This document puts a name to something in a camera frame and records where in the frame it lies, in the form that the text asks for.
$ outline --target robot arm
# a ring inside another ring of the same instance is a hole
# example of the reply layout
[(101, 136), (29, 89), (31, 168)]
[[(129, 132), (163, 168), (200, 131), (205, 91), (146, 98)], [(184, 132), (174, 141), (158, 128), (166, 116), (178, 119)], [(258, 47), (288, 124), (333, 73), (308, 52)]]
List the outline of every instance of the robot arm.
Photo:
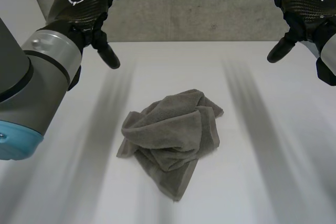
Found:
[(316, 56), (317, 74), (325, 83), (336, 85), (336, 0), (274, 0), (290, 29), (269, 53), (269, 62), (281, 60), (296, 42)]
[[(55, 0), (48, 25), (20, 47), (0, 19), (0, 159), (33, 155), (66, 92), (77, 84), (82, 52), (92, 45), (115, 69), (101, 31), (113, 0)], [(76, 4), (82, 6), (74, 9)]]

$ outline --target white table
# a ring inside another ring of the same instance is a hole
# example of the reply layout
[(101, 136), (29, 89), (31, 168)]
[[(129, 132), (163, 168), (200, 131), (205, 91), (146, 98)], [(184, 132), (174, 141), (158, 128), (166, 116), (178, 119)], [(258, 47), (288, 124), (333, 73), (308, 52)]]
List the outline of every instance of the white table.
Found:
[[(317, 79), (303, 45), (269, 64), (274, 44), (115, 43), (118, 70), (86, 49), (80, 82), (37, 153), (0, 181), (13, 206), (0, 204), (1, 223), (335, 223), (336, 89)], [(225, 114), (218, 150), (173, 203), (135, 158), (116, 153), (129, 111), (188, 89)]]

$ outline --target carbon fiber hand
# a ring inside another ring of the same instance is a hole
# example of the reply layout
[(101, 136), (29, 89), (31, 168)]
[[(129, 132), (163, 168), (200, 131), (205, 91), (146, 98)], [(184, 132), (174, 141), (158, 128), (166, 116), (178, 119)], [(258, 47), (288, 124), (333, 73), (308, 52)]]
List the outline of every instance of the carbon fiber hand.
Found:
[(269, 53), (269, 62), (281, 60), (298, 41), (316, 43), (314, 34), (318, 27), (336, 15), (336, 0), (274, 0), (284, 13), (289, 31)]
[[(43, 29), (56, 30), (72, 39), (82, 51), (92, 45), (103, 61), (112, 69), (120, 67), (120, 61), (107, 43), (107, 36), (101, 30), (108, 17), (113, 0), (55, 0)], [(69, 90), (79, 81), (78, 69)]]

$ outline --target silver metal joint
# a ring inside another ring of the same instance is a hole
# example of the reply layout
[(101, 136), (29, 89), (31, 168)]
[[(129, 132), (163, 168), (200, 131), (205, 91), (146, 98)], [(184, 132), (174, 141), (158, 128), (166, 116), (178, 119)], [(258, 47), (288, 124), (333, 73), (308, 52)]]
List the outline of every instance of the silver metal joint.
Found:
[(321, 60), (336, 75), (336, 35), (331, 37), (323, 47)]
[(57, 31), (36, 31), (21, 48), (40, 52), (55, 59), (67, 70), (70, 81), (75, 77), (82, 61), (82, 55), (76, 44)]

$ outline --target gray towel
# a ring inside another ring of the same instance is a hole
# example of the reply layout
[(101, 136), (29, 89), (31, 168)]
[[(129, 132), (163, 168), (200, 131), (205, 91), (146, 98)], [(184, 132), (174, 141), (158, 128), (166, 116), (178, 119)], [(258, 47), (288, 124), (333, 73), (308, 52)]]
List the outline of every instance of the gray towel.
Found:
[(179, 201), (198, 159), (219, 146), (215, 118), (222, 114), (195, 89), (167, 96), (141, 113), (129, 113), (117, 157), (134, 154), (158, 188)]

